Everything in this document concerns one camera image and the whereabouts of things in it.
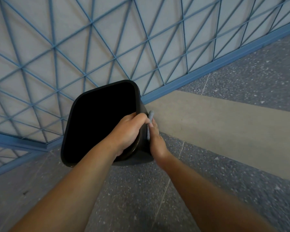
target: forearm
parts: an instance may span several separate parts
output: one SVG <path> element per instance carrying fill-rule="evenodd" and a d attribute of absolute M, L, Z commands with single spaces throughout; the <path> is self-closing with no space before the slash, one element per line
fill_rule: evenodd
<path fill-rule="evenodd" d="M 102 140 L 11 231 L 84 231 L 116 157 Z"/>
<path fill-rule="evenodd" d="M 275 231 L 236 197 L 215 187 L 174 156 L 166 161 L 164 170 L 202 232 Z"/>

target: black trash bin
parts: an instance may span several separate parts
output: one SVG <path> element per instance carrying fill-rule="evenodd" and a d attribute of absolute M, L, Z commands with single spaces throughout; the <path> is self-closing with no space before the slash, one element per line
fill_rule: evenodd
<path fill-rule="evenodd" d="M 81 94 L 73 103 L 64 134 L 61 159 L 75 166 L 86 153 L 103 140 L 126 115 L 145 113 L 137 84 L 122 80 Z M 153 160 L 144 124 L 136 140 L 116 157 L 113 165 L 132 165 Z"/>

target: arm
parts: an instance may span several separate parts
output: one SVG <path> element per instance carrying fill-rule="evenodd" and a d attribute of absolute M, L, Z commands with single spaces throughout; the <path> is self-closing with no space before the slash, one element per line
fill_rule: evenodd
<path fill-rule="evenodd" d="M 125 116 L 10 231 L 84 231 L 114 159 L 134 142 L 144 123 L 149 123 L 144 113 Z"/>
<path fill-rule="evenodd" d="M 202 232 L 275 231 L 263 218 L 236 197 L 225 193 L 174 157 L 150 124 L 151 154 L 170 177 Z"/>

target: speckled gray floor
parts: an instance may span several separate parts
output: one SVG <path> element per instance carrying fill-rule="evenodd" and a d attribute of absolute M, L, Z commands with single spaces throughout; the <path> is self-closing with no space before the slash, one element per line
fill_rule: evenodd
<path fill-rule="evenodd" d="M 290 111 L 290 35 L 179 90 Z"/>
<path fill-rule="evenodd" d="M 162 134 L 171 152 L 250 204 L 279 231 L 290 231 L 290 181 Z M 0 232 L 7 231 L 71 168 L 59 151 L 0 176 Z M 168 176 L 155 162 L 113 166 L 86 231 L 198 231 Z"/>

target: hand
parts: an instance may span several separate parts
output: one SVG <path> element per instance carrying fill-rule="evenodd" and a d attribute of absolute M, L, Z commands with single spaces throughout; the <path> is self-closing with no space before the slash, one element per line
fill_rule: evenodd
<path fill-rule="evenodd" d="M 159 134 L 158 125 L 155 119 L 152 119 L 152 124 L 149 124 L 150 132 L 150 152 L 158 166 L 164 169 L 165 162 L 173 155 L 166 148 L 163 137 Z"/>
<path fill-rule="evenodd" d="M 132 113 L 124 116 L 106 137 L 116 147 L 116 156 L 120 156 L 124 149 L 129 147 L 139 134 L 143 124 L 148 124 L 149 119 L 145 113 Z"/>

